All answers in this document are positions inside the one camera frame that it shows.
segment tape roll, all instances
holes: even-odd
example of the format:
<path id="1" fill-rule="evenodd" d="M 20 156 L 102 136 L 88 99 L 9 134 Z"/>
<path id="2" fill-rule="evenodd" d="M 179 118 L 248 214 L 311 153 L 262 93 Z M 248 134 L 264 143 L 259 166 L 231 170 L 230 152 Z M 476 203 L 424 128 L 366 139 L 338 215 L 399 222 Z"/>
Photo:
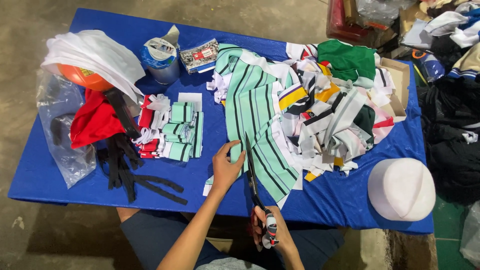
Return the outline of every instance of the tape roll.
<path id="1" fill-rule="evenodd" d="M 168 41 L 155 37 L 140 50 L 142 62 L 159 84 L 174 83 L 180 77 L 177 49 Z"/>

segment white hat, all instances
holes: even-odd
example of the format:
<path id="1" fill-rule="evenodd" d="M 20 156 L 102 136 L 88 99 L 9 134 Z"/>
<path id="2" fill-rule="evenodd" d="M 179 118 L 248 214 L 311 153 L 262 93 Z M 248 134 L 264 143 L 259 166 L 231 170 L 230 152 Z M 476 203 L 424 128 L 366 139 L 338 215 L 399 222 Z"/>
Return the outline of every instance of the white hat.
<path id="1" fill-rule="evenodd" d="M 378 162 L 368 178 L 373 208 L 391 221 L 419 221 L 435 205 L 435 185 L 427 167 L 410 159 Z"/>

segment blue table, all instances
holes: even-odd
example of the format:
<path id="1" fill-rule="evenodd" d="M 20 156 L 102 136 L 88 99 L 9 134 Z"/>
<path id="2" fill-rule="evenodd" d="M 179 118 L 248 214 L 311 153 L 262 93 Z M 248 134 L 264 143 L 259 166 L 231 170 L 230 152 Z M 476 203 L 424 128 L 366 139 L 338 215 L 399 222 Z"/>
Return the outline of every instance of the blue table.
<path id="1" fill-rule="evenodd" d="M 163 36 L 172 23 L 130 17 L 120 14 L 78 9 L 70 27 L 71 32 L 86 29 L 103 30 L 109 37 L 132 50 L 139 57 L 139 49 L 152 37 Z M 225 33 L 187 25 L 177 25 L 180 30 L 179 44 L 183 48 L 199 45 L 215 37 L 218 42 L 232 43 L 250 49 L 273 60 L 287 58 L 285 42 L 257 37 Z M 410 157 L 425 163 L 425 152 L 420 126 L 420 109 L 410 64 L 410 87 L 407 119 L 397 123 L 386 139 L 367 154 L 355 159 L 359 169 L 346 177 L 339 171 L 325 173 L 312 182 L 303 181 L 303 190 L 293 190 L 288 197 L 282 214 L 286 220 L 309 221 L 328 225 L 350 226 L 354 229 L 394 229 L 413 234 L 433 232 L 430 214 L 417 222 L 388 221 L 372 207 L 367 195 L 367 180 L 373 166 L 390 158 Z M 182 70 L 180 80 L 166 88 L 153 81 L 148 74 L 138 83 L 146 94 L 165 93 L 173 101 L 179 92 L 203 94 L 204 148 L 202 157 L 191 159 L 185 168 L 160 160 L 146 159 L 145 165 L 136 170 L 137 174 L 157 175 L 173 180 L 185 188 L 181 197 L 188 200 L 183 206 L 159 196 L 141 186 L 136 186 L 137 200 L 128 204 L 125 191 L 108 190 L 108 180 L 99 166 L 71 189 L 67 186 L 51 157 L 40 119 L 37 117 L 30 132 L 24 152 L 13 178 L 8 197 L 23 201 L 48 203 L 78 203 L 105 206 L 161 209 L 169 211 L 196 212 L 205 197 L 202 196 L 205 180 L 212 174 L 212 157 L 227 142 L 225 116 L 222 105 L 214 102 L 212 94 L 205 89 L 205 82 L 211 80 L 212 72 L 188 75 Z M 252 201 L 246 181 L 236 181 L 218 208 L 218 214 L 248 216 Z M 263 186 L 260 195 L 266 205 L 275 202 Z"/>

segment yellow fabric stripe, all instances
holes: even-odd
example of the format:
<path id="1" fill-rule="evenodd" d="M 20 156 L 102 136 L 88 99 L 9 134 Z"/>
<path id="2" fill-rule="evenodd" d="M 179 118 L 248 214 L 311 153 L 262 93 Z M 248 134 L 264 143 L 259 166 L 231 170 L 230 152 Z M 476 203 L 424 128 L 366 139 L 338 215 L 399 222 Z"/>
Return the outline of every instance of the yellow fabric stripe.
<path id="1" fill-rule="evenodd" d="M 324 65 L 320 65 L 319 63 L 317 63 L 318 67 L 322 70 L 322 73 L 325 75 L 325 76 L 332 76 L 332 73 L 330 72 L 330 70 L 324 66 Z"/>
<path id="2" fill-rule="evenodd" d="M 308 182 L 311 182 L 315 178 L 317 177 L 311 172 L 308 172 L 307 175 L 305 176 L 305 180 L 307 180 Z"/>
<path id="3" fill-rule="evenodd" d="M 330 89 L 324 90 L 321 93 L 315 94 L 315 98 L 319 101 L 327 102 L 327 100 L 336 92 L 340 91 L 340 88 L 334 83 L 330 82 Z"/>
<path id="4" fill-rule="evenodd" d="M 335 159 L 333 160 L 333 165 L 342 167 L 343 166 L 343 158 L 335 157 Z"/>
<path id="5" fill-rule="evenodd" d="M 297 100 L 304 98 L 306 96 L 307 96 L 307 91 L 305 91 L 303 87 L 298 88 L 297 90 L 283 97 L 282 100 L 278 102 L 278 105 L 280 106 L 280 110 L 286 109 L 288 106 L 297 102 Z"/>

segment person's right hand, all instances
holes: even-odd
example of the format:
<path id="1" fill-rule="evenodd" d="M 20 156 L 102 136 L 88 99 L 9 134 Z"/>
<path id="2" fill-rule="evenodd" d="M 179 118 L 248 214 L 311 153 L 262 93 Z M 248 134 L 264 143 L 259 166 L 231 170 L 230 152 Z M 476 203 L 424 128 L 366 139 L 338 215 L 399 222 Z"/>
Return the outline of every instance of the person's right hand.
<path id="1" fill-rule="evenodd" d="M 285 220 L 283 220 L 282 214 L 280 213 L 280 209 L 276 206 L 266 206 L 269 209 L 273 216 L 276 219 L 276 234 L 275 238 L 278 240 L 278 244 L 275 245 L 279 251 L 283 251 L 288 248 L 296 248 L 295 244 L 293 243 L 292 236 L 288 231 L 287 225 L 285 224 Z M 255 244 L 258 245 L 262 242 L 262 228 L 258 226 L 258 220 L 261 220 L 263 226 L 265 227 L 266 218 L 265 212 L 260 209 L 260 207 L 255 206 L 255 215 L 253 216 L 253 224 L 252 224 L 252 231 L 253 231 L 253 240 Z"/>

